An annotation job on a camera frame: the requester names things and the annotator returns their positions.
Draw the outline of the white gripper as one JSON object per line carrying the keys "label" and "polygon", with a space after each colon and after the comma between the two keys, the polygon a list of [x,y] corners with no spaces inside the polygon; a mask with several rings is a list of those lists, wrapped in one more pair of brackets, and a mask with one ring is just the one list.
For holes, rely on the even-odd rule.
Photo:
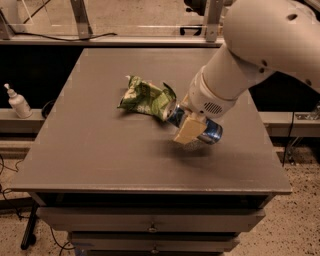
{"label": "white gripper", "polygon": [[207,128],[206,116],[209,119],[223,116],[236,103],[235,100],[225,100],[218,97],[207,86],[201,68],[193,78],[188,93],[181,100],[180,106],[195,113],[188,113],[174,136],[174,141],[188,144],[201,135]]}

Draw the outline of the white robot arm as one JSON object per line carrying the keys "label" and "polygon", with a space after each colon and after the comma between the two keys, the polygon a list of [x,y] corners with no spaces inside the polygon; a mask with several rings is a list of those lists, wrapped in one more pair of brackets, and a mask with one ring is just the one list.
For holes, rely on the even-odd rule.
{"label": "white robot arm", "polygon": [[223,23],[224,43],[193,78],[177,106],[174,140],[217,142],[223,116],[247,89],[275,72],[320,91],[320,22],[295,0],[236,0]]}

